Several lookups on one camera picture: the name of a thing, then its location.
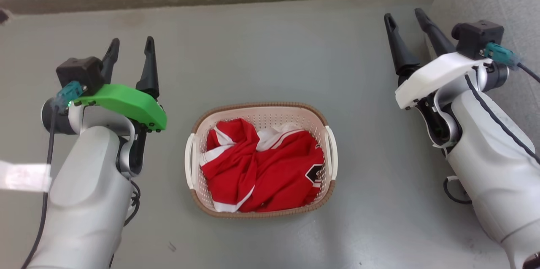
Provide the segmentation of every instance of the gray floor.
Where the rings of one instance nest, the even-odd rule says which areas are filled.
[[[147,35],[156,40],[160,103],[170,125],[149,136],[141,210],[123,232],[115,269],[507,268],[469,206],[443,193],[451,174],[417,112],[400,111],[382,17],[393,13],[426,57],[413,8],[432,0],[314,0],[21,17],[0,27],[0,158],[39,162],[44,100],[68,57],[101,57],[121,40],[114,83],[135,86]],[[321,209],[266,221],[202,213],[185,182],[183,150],[206,110],[237,102],[307,102],[327,117],[340,155]],[[75,137],[57,136],[57,173]],[[0,192],[0,259],[23,262],[41,197]],[[176,251],[168,248],[176,246]]]

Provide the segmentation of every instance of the basket handle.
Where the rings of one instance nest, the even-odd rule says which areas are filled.
[[[193,189],[193,176],[192,176],[191,171],[193,171],[192,163],[194,162],[194,159],[195,159],[195,154],[193,154],[194,140],[195,140],[195,133],[191,133],[191,135],[189,135],[189,137],[187,138],[186,150],[184,153],[184,168],[186,169],[186,181],[187,181],[187,186],[189,187],[190,190]]]
[[[330,149],[330,173],[332,174],[332,180],[335,180],[338,176],[338,145],[336,144],[334,132],[329,126],[326,126],[326,133],[326,145]]]

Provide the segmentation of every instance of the brown woven rim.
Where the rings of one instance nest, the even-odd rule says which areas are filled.
[[[214,113],[234,110],[234,109],[254,108],[254,107],[262,107],[262,106],[263,107],[264,106],[288,106],[288,107],[297,107],[297,108],[307,109],[313,112],[315,115],[317,115],[317,117],[322,121],[324,126],[328,125],[326,118],[322,115],[321,112],[319,112],[319,110],[313,108],[312,106],[308,104],[304,104],[302,102],[249,102],[246,104],[222,106],[222,107],[215,108],[206,112],[203,116],[200,117],[199,120],[197,120],[197,122],[195,123],[195,126],[193,126],[192,133],[196,133],[201,123],[208,116]],[[203,210],[206,214],[210,216],[217,217],[217,218],[256,219],[256,218],[270,218],[270,217],[278,217],[278,216],[286,216],[286,215],[295,215],[295,214],[305,213],[305,212],[319,209],[320,207],[322,207],[322,205],[326,204],[326,202],[330,199],[330,196],[332,196],[332,193],[334,192],[334,187],[335,187],[335,180],[331,180],[328,186],[328,191],[326,191],[326,194],[323,196],[321,200],[319,200],[313,205],[308,205],[308,206],[295,208],[295,209],[289,209],[289,210],[261,212],[261,213],[257,213],[257,212],[231,213],[231,212],[212,211],[202,204],[202,202],[199,200],[199,197],[197,196],[197,192],[195,191],[195,189],[191,189],[190,191],[191,191],[191,196],[193,197],[193,200],[195,201],[195,204],[197,204],[197,206],[201,208],[201,210]]]

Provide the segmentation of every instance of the perforated basket wall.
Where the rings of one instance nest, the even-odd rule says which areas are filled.
[[[257,131],[266,127],[292,122],[311,133],[324,150],[321,190],[312,204],[295,209],[264,213],[215,211],[212,195],[208,191],[206,179],[198,164],[198,158],[202,153],[206,152],[206,139],[210,129],[214,128],[218,121],[230,121],[235,118],[245,119]],[[186,146],[185,155],[187,183],[195,203],[207,214],[219,218],[266,218],[315,210],[326,203],[332,195],[338,171],[338,154],[335,139],[326,119],[312,106],[299,102],[256,102],[211,110],[195,123]]]

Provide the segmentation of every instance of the green plastic part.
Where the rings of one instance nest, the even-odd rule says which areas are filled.
[[[151,130],[165,130],[167,115],[154,98],[125,85],[106,84],[92,96],[73,101],[82,105],[98,105],[146,125]]]

